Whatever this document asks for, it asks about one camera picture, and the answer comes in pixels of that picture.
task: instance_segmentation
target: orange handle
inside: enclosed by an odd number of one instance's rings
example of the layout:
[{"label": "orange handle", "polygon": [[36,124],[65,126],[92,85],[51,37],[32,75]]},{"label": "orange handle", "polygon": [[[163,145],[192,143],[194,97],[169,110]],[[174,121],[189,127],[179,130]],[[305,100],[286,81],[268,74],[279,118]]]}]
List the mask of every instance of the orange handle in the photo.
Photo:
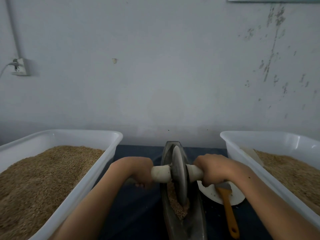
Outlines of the orange handle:
[{"label": "orange handle", "polygon": [[235,215],[233,214],[233,210],[229,201],[229,194],[230,190],[224,189],[224,188],[217,188],[218,192],[221,195],[221,198],[223,200],[224,210],[226,211],[226,221],[228,223],[228,228],[231,237],[234,239],[239,239],[239,228],[237,221],[235,219]]}]

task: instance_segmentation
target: white handle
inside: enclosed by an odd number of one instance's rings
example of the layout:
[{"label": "white handle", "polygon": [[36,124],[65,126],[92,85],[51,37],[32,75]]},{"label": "white handle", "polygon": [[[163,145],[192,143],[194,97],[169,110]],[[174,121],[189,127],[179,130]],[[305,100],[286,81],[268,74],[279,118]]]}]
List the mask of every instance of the white handle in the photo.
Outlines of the white handle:
[{"label": "white handle", "polygon": [[[171,170],[169,165],[154,166],[151,169],[151,177],[157,183],[168,183],[171,181]],[[136,184],[133,178],[128,178],[124,184]]]},{"label": "white handle", "polygon": [[186,164],[186,168],[188,169],[190,183],[203,179],[203,171],[196,165]]}]

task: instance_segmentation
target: orange-handled spatula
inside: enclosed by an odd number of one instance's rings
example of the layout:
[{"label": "orange-handled spatula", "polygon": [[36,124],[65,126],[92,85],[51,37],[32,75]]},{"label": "orange-handled spatula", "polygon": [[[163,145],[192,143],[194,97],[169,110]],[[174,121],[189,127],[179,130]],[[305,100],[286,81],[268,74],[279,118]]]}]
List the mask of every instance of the orange-handled spatula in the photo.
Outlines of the orange-handled spatula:
[{"label": "orange-handled spatula", "polygon": [[232,193],[231,186],[228,183],[215,184],[214,186],[223,200],[224,210],[226,212],[226,221],[228,223],[230,235],[234,239],[239,239],[240,234],[238,224],[236,222],[235,215],[233,214],[233,210],[229,200],[229,195]]}]

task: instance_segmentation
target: person's right arm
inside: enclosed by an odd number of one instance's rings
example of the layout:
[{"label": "person's right arm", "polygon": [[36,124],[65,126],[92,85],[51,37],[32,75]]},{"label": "person's right arm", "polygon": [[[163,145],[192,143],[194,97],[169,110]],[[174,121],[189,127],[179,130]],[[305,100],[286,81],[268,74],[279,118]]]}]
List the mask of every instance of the person's right arm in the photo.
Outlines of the person's right arm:
[{"label": "person's right arm", "polygon": [[245,195],[274,240],[319,240],[318,229],[274,193],[248,166],[222,155],[199,156],[204,186],[233,182]]}]

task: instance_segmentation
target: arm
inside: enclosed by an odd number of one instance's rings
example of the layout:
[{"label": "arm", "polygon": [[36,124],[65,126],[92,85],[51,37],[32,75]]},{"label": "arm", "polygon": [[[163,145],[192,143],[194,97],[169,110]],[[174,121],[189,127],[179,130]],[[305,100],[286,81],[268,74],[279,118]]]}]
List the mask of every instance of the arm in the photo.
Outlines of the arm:
[{"label": "arm", "polygon": [[98,184],[78,204],[50,240],[96,239],[119,189],[127,178],[152,184],[150,158],[125,157],[113,162]]},{"label": "arm", "polygon": [[274,193],[248,166],[221,155],[199,156],[204,185],[233,182],[245,195],[274,240],[316,240],[320,232]]}]

